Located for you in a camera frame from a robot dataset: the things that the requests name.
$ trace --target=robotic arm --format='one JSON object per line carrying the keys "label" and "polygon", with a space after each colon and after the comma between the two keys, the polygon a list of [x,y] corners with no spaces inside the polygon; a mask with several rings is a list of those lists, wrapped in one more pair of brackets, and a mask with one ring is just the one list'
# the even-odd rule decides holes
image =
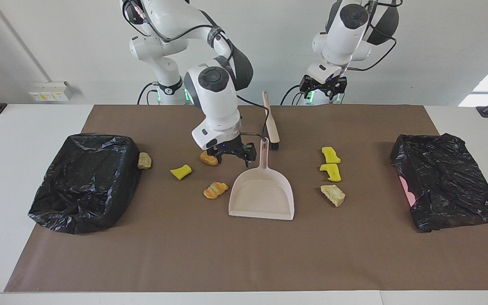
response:
{"label": "robotic arm", "polygon": [[399,24],[399,5],[395,0],[391,4],[378,0],[337,0],[325,32],[314,38],[312,48],[319,57],[302,78],[300,91],[308,94],[319,89],[330,100],[344,93],[347,80],[343,75],[348,65],[368,58],[372,45],[392,39]]}
{"label": "robotic arm", "polygon": [[[236,91],[248,87],[253,69],[248,58],[233,45],[208,14],[184,0],[124,0],[124,16],[147,34],[134,37],[131,52],[153,67],[161,89],[161,101],[183,104],[185,85],[193,104],[206,119],[192,131],[201,149],[221,162],[224,154],[236,155],[246,162],[255,161],[253,143],[242,144],[241,118]],[[188,39],[205,40],[218,57],[196,66],[184,80],[176,62],[167,55],[185,50]]]}

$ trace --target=white table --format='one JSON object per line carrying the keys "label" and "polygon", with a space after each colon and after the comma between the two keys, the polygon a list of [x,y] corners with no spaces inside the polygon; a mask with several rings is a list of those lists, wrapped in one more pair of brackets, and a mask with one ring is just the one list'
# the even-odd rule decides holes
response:
{"label": "white table", "polygon": [[[34,222],[25,217],[65,138],[79,133],[91,105],[10,105],[0,115],[0,304],[483,304],[488,291],[324,291],[277,293],[4,294]],[[488,180],[488,119],[473,108],[426,107],[440,133],[466,141]]]}

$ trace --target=black garbage bag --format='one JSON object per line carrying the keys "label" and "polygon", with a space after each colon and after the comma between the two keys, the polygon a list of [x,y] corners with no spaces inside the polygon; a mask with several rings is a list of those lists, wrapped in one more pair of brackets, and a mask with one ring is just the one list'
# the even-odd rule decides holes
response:
{"label": "black garbage bag", "polygon": [[401,135],[391,161],[415,195],[410,214],[419,230],[488,223],[488,184],[462,139]]}
{"label": "black garbage bag", "polygon": [[139,149],[130,137],[83,133],[66,139],[48,168],[29,217],[70,234],[116,224],[141,179]]}

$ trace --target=dustpan handle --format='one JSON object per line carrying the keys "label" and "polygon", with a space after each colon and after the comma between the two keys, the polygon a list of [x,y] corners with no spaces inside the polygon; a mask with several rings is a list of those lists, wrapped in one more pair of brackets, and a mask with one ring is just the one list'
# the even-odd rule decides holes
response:
{"label": "dustpan handle", "polygon": [[269,168],[269,139],[261,139],[261,151],[259,152],[259,167]]}

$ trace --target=beige dustpan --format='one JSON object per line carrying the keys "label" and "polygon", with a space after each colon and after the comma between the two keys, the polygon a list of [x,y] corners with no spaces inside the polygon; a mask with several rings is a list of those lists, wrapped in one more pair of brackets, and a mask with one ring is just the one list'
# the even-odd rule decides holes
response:
{"label": "beige dustpan", "polygon": [[229,215],[293,220],[293,191],[287,178],[270,169],[269,141],[261,140],[259,167],[236,179],[229,198]]}

